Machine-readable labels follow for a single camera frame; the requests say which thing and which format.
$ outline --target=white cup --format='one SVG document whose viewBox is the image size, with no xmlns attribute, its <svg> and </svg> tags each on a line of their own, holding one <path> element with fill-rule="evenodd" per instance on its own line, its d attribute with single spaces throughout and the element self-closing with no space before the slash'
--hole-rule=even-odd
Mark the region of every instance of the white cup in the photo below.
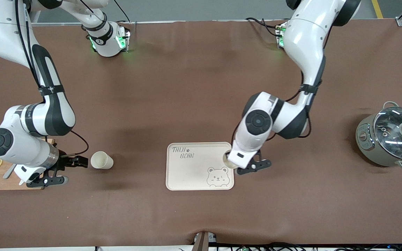
<svg viewBox="0 0 402 251">
<path fill-rule="evenodd" d="M 91 165 L 96 169 L 110 169 L 113 163 L 113 159 L 102 151 L 94 153 L 91 157 Z"/>
</svg>

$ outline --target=cooking pot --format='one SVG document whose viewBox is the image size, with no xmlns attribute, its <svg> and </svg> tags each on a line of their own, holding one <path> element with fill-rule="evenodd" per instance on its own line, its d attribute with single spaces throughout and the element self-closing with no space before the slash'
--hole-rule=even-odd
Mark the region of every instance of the cooking pot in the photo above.
<svg viewBox="0 0 402 251">
<path fill-rule="evenodd" d="M 363 119 L 356 130 L 356 142 L 371 161 L 402 167 L 402 107 L 388 101 L 383 110 Z"/>
</svg>

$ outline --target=brown tabletop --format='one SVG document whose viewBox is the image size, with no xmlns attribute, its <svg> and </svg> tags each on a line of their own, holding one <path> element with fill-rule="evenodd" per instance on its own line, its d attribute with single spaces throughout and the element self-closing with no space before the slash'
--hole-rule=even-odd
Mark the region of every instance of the brown tabletop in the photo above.
<svg viewBox="0 0 402 251">
<path fill-rule="evenodd" d="M 67 169 L 65 186 L 0 191 L 0 248 L 188 244 L 200 231 L 228 243 L 402 243 L 402 169 L 362 158 L 354 133 L 393 100 L 402 106 L 402 27 L 393 19 L 335 27 L 308 138 L 263 147 L 273 167 L 228 191 L 165 186 L 166 147 L 230 141 L 247 99 L 286 99 L 300 70 L 264 27 L 176 22 L 132 27 L 131 51 L 103 58 L 78 26 L 35 27 L 51 53 L 90 157 L 111 170 Z M 0 58 L 0 122 L 40 102 L 29 70 Z M 57 137 L 67 153 L 84 149 Z"/>
</svg>

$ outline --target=bear drawing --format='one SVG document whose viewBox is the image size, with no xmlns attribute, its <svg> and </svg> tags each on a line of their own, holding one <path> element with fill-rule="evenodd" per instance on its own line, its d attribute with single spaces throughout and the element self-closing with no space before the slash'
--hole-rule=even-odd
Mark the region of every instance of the bear drawing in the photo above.
<svg viewBox="0 0 402 251">
<path fill-rule="evenodd" d="M 227 187 L 230 179 L 228 176 L 228 168 L 223 167 L 221 169 L 215 169 L 213 167 L 209 167 L 207 170 L 209 176 L 207 177 L 207 184 L 210 187 Z"/>
</svg>

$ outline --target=yellow tape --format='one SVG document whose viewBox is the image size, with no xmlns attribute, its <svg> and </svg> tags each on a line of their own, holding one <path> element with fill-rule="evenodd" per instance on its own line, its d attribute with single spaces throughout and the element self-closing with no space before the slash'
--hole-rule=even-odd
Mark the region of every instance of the yellow tape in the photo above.
<svg viewBox="0 0 402 251">
<path fill-rule="evenodd" d="M 375 9 L 377 18 L 384 18 L 381 13 L 381 9 L 379 8 L 378 0 L 372 0 L 373 8 Z"/>
</svg>

